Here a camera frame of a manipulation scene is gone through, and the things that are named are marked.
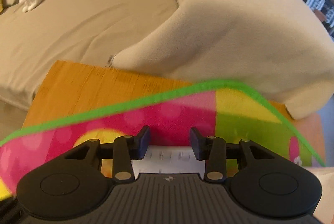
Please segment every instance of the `green fabric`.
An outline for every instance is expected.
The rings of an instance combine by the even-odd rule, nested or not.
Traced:
[[[58,127],[63,127],[63,126],[66,126],[66,125],[70,125],[70,124],[73,124],[73,123],[79,123],[79,122],[82,122],[82,121],[88,121],[88,120],[96,119],[96,118],[99,118],[99,117],[105,117],[105,116],[108,116],[108,115],[111,115],[111,114],[121,113],[121,112],[125,112],[125,111],[128,111],[128,110],[133,110],[133,109],[137,109],[137,108],[140,108],[140,107],[144,107],[144,106],[150,106],[150,105],[153,105],[153,104],[161,103],[161,102],[164,102],[164,101],[172,100],[172,99],[183,97],[183,96],[192,95],[192,94],[199,93],[199,92],[212,91],[212,90],[217,90],[217,89],[222,89],[222,88],[231,88],[231,89],[236,89],[236,90],[242,91],[247,96],[249,96],[253,100],[257,101],[259,104],[261,104],[267,110],[269,110],[272,114],[274,114],[281,121],[282,126],[288,127],[291,130],[291,132],[299,139],[299,141],[309,150],[309,152],[311,152],[311,154],[315,157],[315,159],[322,166],[325,166],[325,163],[323,162],[321,157],[311,147],[311,145],[307,142],[307,140],[298,132],[298,130],[281,113],[279,113],[276,110],[276,108],[274,108],[266,99],[264,99],[253,88],[251,88],[251,87],[249,87],[249,86],[247,86],[247,85],[245,85],[241,82],[231,81],[231,80],[213,80],[213,81],[207,81],[207,82],[204,82],[204,83],[198,83],[198,84],[195,84],[195,85],[192,85],[192,86],[176,89],[174,91],[167,91],[167,92],[163,92],[163,93],[160,93],[160,94],[155,94],[155,95],[152,95],[152,96],[140,98],[140,99],[137,99],[137,100],[134,100],[134,101],[115,104],[115,105],[112,105],[112,106],[106,106],[106,107],[102,107],[102,108],[92,110],[92,111],[88,111],[88,112],[85,112],[85,113],[76,114],[74,116],[69,116],[69,117],[58,119],[58,120],[46,122],[46,123],[43,123],[43,124],[40,124],[40,125],[23,128],[22,130],[18,130],[16,132],[10,134],[4,140],[2,140],[0,142],[0,146],[2,146],[6,142],[8,142],[8,141],[10,141],[14,138],[25,136],[25,135],[28,135],[28,134],[37,133],[37,132],[41,132],[41,131],[45,131],[45,130],[51,130],[51,129],[55,129],[55,128],[58,128]],[[228,115],[223,115],[223,114],[218,114],[218,115],[221,116],[218,121],[234,119],[232,117],[228,117]],[[247,124],[247,127],[249,127],[249,125],[252,125],[253,122],[251,122],[251,120],[252,119],[249,119],[249,121],[248,121],[249,124]],[[270,122],[263,122],[262,121],[261,123],[266,123],[267,127],[272,129],[272,127],[270,126]],[[236,121],[235,126],[236,127],[241,127],[238,124],[239,124],[239,121]],[[223,128],[223,125],[220,125],[219,122],[218,122],[216,127],[218,127],[218,129]]]
[[[290,133],[287,132],[287,125],[269,121],[260,121],[249,117],[238,117],[236,115],[217,113],[216,136],[220,133],[227,143],[239,143],[240,139],[250,139],[261,146],[270,148],[271,151],[289,159],[288,150]],[[233,133],[227,137],[223,133]],[[270,133],[270,138],[263,138]],[[309,151],[303,150],[300,146],[300,156],[304,166],[312,166],[312,155]]]

